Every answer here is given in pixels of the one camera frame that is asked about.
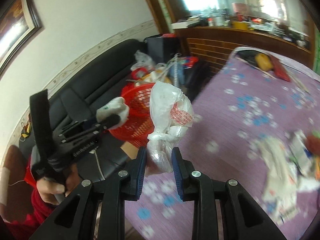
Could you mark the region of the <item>left hand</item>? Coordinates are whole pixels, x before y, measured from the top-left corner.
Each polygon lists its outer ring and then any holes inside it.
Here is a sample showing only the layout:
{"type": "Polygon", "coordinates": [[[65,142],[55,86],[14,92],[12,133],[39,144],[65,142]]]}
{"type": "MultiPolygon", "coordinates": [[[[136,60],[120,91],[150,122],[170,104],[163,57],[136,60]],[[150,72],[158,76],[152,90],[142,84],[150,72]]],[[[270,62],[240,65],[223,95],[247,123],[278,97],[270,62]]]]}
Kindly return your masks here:
{"type": "Polygon", "coordinates": [[[78,175],[78,168],[76,164],[72,164],[70,167],[69,176],[66,179],[65,185],[59,184],[54,181],[49,181],[46,178],[41,178],[36,183],[36,188],[39,192],[41,199],[48,204],[58,205],[55,195],[64,194],[68,196],[80,183],[80,177],[78,175]]]}

